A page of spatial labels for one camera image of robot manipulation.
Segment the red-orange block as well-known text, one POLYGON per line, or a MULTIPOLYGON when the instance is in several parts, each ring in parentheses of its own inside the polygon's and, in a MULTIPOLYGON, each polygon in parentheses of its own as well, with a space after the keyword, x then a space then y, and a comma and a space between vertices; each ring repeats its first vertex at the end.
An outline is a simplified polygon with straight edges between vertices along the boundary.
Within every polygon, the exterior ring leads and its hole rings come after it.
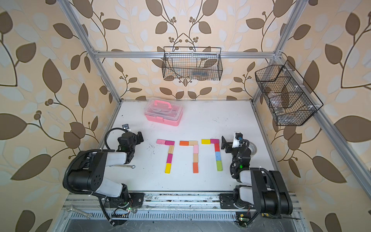
POLYGON ((198 174, 199 173, 199 166, 197 162, 193 163, 193 173, 198 174))

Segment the magenta block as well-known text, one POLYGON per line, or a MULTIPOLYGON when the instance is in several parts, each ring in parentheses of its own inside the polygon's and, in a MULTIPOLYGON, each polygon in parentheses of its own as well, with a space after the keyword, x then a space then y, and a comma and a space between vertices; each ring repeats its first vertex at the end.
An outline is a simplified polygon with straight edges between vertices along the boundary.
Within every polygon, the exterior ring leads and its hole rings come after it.
POLYGON ((210 139, 211 144, 219 144, 219 139, 210 139))
POLYGON ((172 159, 173 159, 173 154, 168 154, 168 156, 167 156, 167 163, 172 163, 172 159))
POLYGON ((174 146, 175 145, 175 141, 165 141, 165 145, 167 145, 167 146, 174 146))

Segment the green block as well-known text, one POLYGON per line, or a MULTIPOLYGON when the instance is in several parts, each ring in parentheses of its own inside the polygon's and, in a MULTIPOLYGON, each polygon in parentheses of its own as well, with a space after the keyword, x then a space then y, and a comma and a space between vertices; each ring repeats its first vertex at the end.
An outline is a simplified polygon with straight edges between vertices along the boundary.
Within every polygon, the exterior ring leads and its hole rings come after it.
POLYGON ((216 161, 216 166, 217 166, 217 171, 218 172, 222 172, 223 171, 222 161, 217 160, 216 161))

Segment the orange block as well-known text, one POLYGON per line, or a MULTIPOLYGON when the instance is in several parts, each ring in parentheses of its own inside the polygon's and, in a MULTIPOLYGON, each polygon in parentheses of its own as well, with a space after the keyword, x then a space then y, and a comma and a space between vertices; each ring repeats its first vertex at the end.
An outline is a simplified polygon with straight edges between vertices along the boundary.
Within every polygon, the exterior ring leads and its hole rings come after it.
POLYGON ((189 146, 189 141, 180 141, 180 146, 189 146))

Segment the blue block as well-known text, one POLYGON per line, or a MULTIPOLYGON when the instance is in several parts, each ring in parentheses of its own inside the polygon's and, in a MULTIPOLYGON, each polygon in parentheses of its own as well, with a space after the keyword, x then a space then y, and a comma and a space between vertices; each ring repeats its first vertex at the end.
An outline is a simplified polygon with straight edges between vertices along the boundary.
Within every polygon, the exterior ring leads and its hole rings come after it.
POLYGON ((215 152, 215 159, 216 159, 216 161, 221 161, 221 154, 220 154, 220 152, 215 152))

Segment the light pink block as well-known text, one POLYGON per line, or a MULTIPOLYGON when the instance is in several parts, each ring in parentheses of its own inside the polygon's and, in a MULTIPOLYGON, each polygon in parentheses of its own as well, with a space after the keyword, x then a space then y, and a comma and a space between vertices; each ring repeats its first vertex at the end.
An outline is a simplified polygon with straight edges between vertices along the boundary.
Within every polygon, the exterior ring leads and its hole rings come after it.
POLYGON ((166 144, 166 140, 163 140, 163 139, 158 139, 156 141, 157 144, 160 144, 160 145, 165 145, 166 144))
POLYGON ((199 153, 199 146, 198 145, 194 145, 193 146, 193 153, 194 154, 198 154, 199 153))

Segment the pink plastic toolbox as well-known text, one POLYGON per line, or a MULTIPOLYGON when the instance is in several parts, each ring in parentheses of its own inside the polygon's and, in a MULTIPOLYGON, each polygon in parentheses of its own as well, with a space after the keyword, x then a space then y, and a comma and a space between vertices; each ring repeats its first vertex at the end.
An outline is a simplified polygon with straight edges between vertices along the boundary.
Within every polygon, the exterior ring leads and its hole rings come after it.
POLYGON ((151 122, 178 126, 183 115, 183 106, 175 101, 150 98, 144 115, 151 122))

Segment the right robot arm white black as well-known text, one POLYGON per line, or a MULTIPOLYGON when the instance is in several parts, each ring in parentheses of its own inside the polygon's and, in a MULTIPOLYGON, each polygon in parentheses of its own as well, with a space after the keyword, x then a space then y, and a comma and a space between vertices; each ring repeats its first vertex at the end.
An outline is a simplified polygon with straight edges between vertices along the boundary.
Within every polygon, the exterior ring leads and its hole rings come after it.
POLYGON ((293 203, 281 173, 251 166, 258 151, 254 143, 238 132, 232 142, 222 136, 220 149, 232 155, 230 174, 240 183, 233 190, 235 208, 254 206, 258 213, 272 218, 283 218, 293 212, 293 203))

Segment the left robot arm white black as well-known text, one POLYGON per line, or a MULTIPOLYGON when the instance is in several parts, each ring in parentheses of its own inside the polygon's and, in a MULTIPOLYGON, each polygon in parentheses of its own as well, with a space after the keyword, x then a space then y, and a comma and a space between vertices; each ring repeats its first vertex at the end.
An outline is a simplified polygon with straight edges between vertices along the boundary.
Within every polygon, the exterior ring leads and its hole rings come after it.
POLYGON ((135 148, 144 141, 142 133, 129 131, 128 127, 112 128, 104 136, 106 149, 81 151, 67 167, 63 187, 70 193, 96 196, 101 206, 107 200, 111 208, 121 208, 131 211, 141 207, 144 193, 129 193, 127 185, 114 182, 104 177, 107 167, 135 169, 129 163, 134 158, 135 148), (112 131, 122 131, 118 137, 118 148, 110 149, 107 143, 112 131))

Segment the red block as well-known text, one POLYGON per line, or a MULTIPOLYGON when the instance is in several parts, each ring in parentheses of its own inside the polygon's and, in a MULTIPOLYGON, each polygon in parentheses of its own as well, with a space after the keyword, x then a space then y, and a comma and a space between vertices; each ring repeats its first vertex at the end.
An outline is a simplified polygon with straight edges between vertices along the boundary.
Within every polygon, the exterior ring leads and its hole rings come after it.
POLYGON ((215 152, 220 152, 220 144, 214 144, 215 152))

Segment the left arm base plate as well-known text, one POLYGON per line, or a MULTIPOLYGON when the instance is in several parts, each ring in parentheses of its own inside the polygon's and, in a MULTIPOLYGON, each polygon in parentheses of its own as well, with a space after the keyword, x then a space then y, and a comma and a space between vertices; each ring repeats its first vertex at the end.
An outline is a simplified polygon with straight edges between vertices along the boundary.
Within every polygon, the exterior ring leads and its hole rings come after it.
POLYGON ((107 208, 138 208, 143 205, 144 196, 143 192, 124 193, 118 198, 107 198, 104 206, 107 208))

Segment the wooden block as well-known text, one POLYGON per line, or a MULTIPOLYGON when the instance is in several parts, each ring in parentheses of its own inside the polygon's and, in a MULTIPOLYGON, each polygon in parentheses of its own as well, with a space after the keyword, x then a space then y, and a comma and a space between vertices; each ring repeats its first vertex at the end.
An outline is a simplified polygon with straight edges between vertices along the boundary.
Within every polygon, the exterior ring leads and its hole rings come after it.
POLYGON ((188 145, 189 146, 197 146, 198 145, 198 141, 189 141, 188 142, 188 145))
POLYGON ((199 162, 199 155, 198 155, 198 153, 194 153, 193 154, 193 162, 194 163, 198 163, 199 162))
POLYGON ((174 153, 174 145, 170 145, 169 146, 169 151, 168 151, 169 154, 173 154, 174 153))

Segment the yellow block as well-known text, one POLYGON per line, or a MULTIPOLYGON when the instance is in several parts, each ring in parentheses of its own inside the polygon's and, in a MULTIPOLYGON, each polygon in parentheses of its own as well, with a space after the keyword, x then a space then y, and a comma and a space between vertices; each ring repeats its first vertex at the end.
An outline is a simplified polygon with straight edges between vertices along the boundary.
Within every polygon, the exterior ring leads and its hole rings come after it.
POLYGON ((202 139, 202 144, 203 145, 210 145, 211 144, 211 140, 210 139, 202 139))
POLYGON ((166 163, 166 167, 165 167, 165 173, 166 174, 170 174, 171 173, 171 166, 172 166, 171 163, 166 163))

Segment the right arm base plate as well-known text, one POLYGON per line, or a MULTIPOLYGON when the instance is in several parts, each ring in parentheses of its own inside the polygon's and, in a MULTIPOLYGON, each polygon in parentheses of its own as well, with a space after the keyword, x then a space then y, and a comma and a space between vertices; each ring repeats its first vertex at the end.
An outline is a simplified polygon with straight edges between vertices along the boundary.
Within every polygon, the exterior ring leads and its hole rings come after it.
POLYGON ((238 209, 239 205, 237 201, 239 200, 238 196, 233 193, 220 193, 219 202, 221 209, 238 209))

